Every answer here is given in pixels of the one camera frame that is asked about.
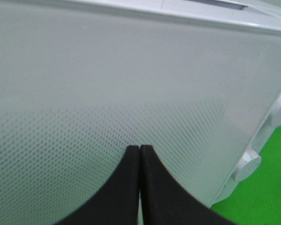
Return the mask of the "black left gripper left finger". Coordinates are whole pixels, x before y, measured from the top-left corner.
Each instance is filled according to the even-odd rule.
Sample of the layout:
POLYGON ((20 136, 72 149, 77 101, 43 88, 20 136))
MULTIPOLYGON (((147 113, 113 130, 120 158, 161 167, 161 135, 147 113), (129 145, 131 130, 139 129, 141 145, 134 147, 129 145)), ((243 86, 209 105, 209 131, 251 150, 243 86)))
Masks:
POLYGON ((127 146, 104 185, 58 225, 136 225, 139 210, 140 148, 127 146))

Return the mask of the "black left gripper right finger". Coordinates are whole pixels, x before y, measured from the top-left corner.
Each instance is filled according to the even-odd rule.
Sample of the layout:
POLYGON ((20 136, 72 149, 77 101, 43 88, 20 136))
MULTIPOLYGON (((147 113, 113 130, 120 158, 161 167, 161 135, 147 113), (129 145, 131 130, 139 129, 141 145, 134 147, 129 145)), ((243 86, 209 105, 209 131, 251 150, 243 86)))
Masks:
POLYGON ((231 225, 171 176, 151 145, 140 148, 140 197, 145 225, 231 225))

